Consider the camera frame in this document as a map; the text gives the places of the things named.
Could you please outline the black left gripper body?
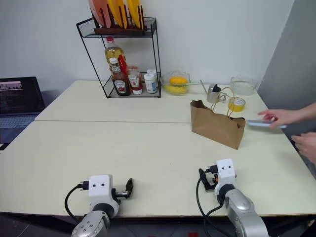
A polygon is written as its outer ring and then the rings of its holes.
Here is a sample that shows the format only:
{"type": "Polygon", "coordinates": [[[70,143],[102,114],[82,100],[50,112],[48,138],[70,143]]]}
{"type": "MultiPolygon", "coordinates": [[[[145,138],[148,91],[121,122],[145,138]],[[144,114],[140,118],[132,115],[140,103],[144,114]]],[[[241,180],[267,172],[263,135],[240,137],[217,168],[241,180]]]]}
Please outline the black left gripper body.
{"type": "Polygon", "coordinates": [[[121,203],[120,198],[125,198],[124,197],[124,191],[123,192],[117,192],[115,188],[112,188],[111,195],[112,195],[113,200],[116,201],[118,204],[121,203]]]}

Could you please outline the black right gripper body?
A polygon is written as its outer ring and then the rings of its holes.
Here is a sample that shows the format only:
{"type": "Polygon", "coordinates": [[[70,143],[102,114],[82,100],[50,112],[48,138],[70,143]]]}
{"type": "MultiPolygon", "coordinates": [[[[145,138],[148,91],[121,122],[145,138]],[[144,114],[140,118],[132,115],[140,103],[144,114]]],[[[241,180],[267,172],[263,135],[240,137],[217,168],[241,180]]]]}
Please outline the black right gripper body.
{"type": "Polygon", "coordinates": [[[215,188],[218,184],[218,174],[217,173],[208,173],[207,175],[208,187],[215,188]]]}

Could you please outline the person's right hand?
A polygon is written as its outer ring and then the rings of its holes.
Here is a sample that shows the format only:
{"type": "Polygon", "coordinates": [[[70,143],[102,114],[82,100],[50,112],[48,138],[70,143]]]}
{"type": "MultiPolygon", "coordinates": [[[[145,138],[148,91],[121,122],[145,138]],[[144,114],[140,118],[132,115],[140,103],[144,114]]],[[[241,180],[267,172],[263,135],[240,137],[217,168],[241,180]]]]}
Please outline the person's right hand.
{"type": "Polygon", "coordinates": [[[259,112],[257,115],[263,116],[263,121],[270,122],[269,128],[277,128],[287,125],[286,110],[265,110],[259,112]]]}

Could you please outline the person's left hand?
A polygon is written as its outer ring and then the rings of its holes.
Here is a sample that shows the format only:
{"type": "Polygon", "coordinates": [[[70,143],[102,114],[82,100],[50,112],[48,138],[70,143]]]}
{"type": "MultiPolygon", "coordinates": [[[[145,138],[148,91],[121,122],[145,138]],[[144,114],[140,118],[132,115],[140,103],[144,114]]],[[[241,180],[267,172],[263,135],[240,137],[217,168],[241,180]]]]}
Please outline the person's left hand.
{"type": "Polygon", "coordinates": [[[301,135],[293,135],[291,139],[299,152],[308,158],[312,163],[316,163],[316,133],[308,132],[301,135]]]}

